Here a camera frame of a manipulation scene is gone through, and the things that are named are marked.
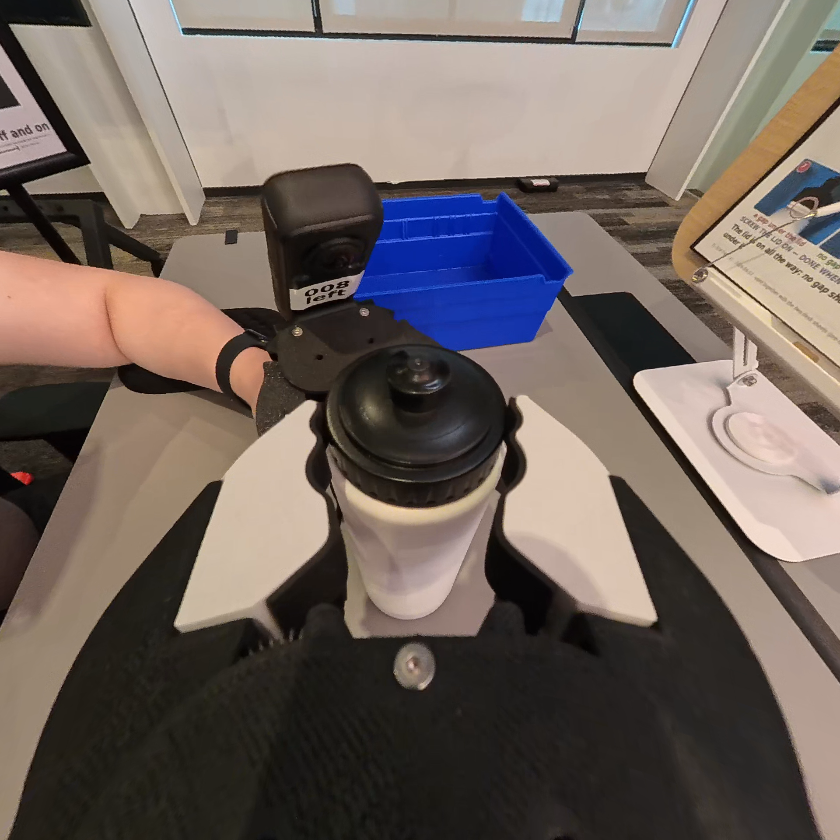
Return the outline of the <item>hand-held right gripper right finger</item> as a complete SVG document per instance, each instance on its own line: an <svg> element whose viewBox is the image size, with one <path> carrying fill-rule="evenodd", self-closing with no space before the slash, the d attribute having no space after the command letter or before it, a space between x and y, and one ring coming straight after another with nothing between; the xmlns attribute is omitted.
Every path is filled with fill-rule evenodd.
<svg viewBox="0 0 840 840"><path fill-rule="evenodd" d="M639 627L658 615L609 470L530 397L511 399L497 546L584 613Z"/></svg>

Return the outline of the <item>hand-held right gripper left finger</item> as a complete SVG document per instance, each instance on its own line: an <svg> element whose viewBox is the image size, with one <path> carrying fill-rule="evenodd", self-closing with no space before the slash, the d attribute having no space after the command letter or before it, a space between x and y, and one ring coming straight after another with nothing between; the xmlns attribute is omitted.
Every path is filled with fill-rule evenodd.
<svg viewBox="0 0 840 840"><path fill-rule="evenodd" d="M297 635L314 606L342 610L347 557L320 435L306 401L262 434L223 479L175 628L238 620L265 635Z"/></svg>

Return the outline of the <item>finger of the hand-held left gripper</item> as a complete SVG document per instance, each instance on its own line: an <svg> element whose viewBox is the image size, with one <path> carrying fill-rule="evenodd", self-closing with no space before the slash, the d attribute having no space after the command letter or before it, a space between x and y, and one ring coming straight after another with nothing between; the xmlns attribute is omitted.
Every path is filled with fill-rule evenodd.
<svg viewBox="0 0 840 840"><path fill-rule="evenodd" d="M341 533L348 565L346 598L343 609L344 621L352 636L370 636L371 631L366 626L369 597L364 588L350 528L345 521L341 523Z"/></svg>

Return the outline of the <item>white bottle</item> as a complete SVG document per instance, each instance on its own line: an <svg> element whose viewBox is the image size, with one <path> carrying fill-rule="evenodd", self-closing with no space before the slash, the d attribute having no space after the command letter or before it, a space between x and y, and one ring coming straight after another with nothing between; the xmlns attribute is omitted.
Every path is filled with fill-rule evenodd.
<svg viewBox="0 0 840 840"><path fill-rule="evenodd" d="M465 562L487 547L506 450L466 496L438 507L398 507L366 496L329 460L349 562L365 593L397 620L425 618L452 592Z"/></svg>

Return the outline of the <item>black bottle lid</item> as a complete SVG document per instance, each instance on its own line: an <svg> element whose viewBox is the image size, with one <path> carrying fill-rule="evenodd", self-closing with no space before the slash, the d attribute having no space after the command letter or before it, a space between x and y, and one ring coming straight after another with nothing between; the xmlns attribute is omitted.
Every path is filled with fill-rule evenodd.
<svg viewBox="0 0 840 840"><path fill-rule="evenodd" d="M467 497L504 459L508 407L496 380L461 353L407 344L354 361L324 404L332 467L399 508Z"/></svg>

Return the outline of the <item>blue plastic object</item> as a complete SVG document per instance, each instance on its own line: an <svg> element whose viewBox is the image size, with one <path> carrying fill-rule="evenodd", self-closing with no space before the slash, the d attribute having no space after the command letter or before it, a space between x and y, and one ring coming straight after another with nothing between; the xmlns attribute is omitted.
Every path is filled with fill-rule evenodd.
<svg viewBox="0 0 840 840"><path fill-rule="evenodd" d="M507 194L385 199L356 292L444 347L535 339L572 267Z"/></svg>

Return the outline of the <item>person's left forearm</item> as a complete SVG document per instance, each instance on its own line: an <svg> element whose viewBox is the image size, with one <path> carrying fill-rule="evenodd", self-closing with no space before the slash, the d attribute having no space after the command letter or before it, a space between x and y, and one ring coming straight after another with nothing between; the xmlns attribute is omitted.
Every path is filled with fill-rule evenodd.
<svg viewBox="0 0 840 840"><path fill-rule="evenodd" d="M1 363L92 369L137 364L217 389L235 321L168 280L1 254Z"/></svg>

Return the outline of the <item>person's left hand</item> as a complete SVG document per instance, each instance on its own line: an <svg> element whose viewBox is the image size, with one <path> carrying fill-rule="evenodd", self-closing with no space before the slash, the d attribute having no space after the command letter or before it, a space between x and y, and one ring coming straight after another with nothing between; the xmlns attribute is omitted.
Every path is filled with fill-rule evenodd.
<svg viewBox="0 0 840 840"><path fill-rule="evenodd" d="M230 389L248 406L253 416L265 379L265 365L269 362L271 358L265 350L247 348L236 356L230 367Z"/></svg>

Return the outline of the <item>white sign stand base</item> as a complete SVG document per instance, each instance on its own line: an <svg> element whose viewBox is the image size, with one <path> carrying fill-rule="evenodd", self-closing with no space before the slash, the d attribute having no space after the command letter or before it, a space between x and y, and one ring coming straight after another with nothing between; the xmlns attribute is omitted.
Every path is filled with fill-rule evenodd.
<svg viewBox="0 0 840 840"><path fill-rule="evenodd" d="M735 324L730 359L636 373L633 387L748 540L801 563L838 555L838 443L761 372L758 348L786 364L838 411L838 345L816 315L783 292L760 303L716 267L691 281Z"/></svg>

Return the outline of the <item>black wristband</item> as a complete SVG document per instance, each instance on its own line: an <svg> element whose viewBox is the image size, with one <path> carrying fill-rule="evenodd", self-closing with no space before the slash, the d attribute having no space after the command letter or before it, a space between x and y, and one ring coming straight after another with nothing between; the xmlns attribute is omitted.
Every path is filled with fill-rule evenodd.
<svg viewBox="0 0 840 840"><path fill-rule="evenodd" d="M215 363L215 377L218 390L240 402L244 400L237 395L230 382L230 372L234 362L240 354L250 349L266 351L269 340L267 336L252 330L246 329L226 342L220 350Z"/></svg>

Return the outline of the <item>black wrist rest pad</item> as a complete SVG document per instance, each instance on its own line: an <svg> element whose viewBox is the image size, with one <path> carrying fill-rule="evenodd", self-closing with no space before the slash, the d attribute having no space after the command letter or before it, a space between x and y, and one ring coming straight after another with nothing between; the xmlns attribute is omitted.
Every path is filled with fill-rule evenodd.
<svg viewBox="0 0 840 840"><path fill-rule="evenodd" d="M273 340L280 328L287 325L278 311L268 308L226 308L222 312L242 330L259 336L263 344ZM117 376L122 385L141 394L162 395L205 390L202 385L164 377L137 364L121 365L117 369Z"/></svg>

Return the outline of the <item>white framed window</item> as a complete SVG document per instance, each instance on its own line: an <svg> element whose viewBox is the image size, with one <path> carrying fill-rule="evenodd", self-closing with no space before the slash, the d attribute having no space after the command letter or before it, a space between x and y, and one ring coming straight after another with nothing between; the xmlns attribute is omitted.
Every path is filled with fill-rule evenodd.
<svg viewBox="0 0 840 840"><path fill-rule="evenodd" d="M171 1L184 35L677 44L691 1Z"/></svg>

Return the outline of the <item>black office chair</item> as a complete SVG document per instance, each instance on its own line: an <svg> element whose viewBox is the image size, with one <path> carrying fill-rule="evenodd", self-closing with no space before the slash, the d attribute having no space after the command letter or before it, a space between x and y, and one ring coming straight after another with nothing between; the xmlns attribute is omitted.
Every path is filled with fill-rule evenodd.
<svg viewBox="0 0 840 840"><path fill-rule="evenodd" d="M42 440L75 462L109 387L105 381L79 381L27 386L4 394L2 442Z"/></svg>

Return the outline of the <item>black sign holder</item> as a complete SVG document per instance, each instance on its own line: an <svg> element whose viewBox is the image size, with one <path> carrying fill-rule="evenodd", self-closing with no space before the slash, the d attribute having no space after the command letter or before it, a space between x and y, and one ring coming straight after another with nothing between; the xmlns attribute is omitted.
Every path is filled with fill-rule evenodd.
<svg viewBox="0 0 840 840"><path fill-rule="evenodd" d="M1 23L1 221L31 223L63 262L81 260L54 226L81 232L89 266L113 268L111 247L150 265L161 274L164 258L153 248L108 224L90 199L37 203L26 186L88 165L89 159L61 114L9 24Z"/></svg>

